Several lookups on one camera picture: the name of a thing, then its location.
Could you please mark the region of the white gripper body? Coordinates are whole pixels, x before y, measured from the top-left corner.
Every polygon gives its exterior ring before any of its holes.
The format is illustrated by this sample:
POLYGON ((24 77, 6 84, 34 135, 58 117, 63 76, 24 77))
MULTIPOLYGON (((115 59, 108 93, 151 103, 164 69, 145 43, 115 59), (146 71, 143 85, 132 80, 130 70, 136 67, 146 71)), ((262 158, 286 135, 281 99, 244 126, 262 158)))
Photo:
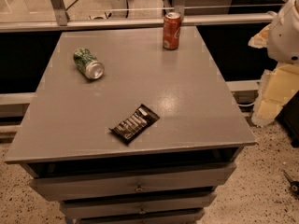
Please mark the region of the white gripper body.
POLYGON ((279 63, 299 63, 299 0, 288 0, 272 20, 267 52, 279 63))

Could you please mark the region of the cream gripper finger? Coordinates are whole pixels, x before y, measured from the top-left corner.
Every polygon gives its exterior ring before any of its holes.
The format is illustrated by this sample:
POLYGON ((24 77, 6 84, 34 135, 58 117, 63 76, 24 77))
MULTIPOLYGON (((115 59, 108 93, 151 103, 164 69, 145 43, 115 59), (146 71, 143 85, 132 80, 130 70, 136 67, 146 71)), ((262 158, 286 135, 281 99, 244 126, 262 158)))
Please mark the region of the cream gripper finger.
POLYGON ((258 127, 267 126, 278 116, 283 106, 299 92, 299 65, 278 63, 273 70, 261 76, 258 97, 251 121, 258 127))
POLYGON ((270 30, 270 25, 266 25, 259 33, 253 36, 248 45, 252 48, 263 49, 268 46, 268 33, 270 30))

